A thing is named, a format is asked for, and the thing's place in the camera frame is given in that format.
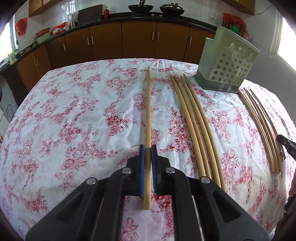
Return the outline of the person's hand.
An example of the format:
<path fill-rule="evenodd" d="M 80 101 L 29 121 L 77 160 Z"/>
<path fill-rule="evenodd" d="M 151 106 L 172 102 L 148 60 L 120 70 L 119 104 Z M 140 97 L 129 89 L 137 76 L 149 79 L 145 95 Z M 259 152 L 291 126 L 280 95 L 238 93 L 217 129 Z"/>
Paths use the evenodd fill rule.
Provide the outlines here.
<path fill-rule="evenodd" d="M 294 195 L 296 195 L 296 172 L 294 173 L 294 176 L 291 182 L 291 187 L 289 190 L 289 197 L 293 197 Z"/>

